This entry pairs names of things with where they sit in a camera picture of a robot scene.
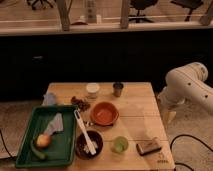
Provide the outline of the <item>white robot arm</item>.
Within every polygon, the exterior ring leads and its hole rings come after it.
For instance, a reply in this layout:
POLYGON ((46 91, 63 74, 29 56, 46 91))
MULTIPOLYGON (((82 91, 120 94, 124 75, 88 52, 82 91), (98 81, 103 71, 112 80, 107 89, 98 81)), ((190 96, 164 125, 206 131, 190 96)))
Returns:
POLYGON ((174 68, 166 74, 166 86, 158 95, 165 125, 176 116, 174 108, 185 100, 200 105, 208 114, 213 115, 213 88, 205 84, 207 78, 208 70, 200 62, 174 68))

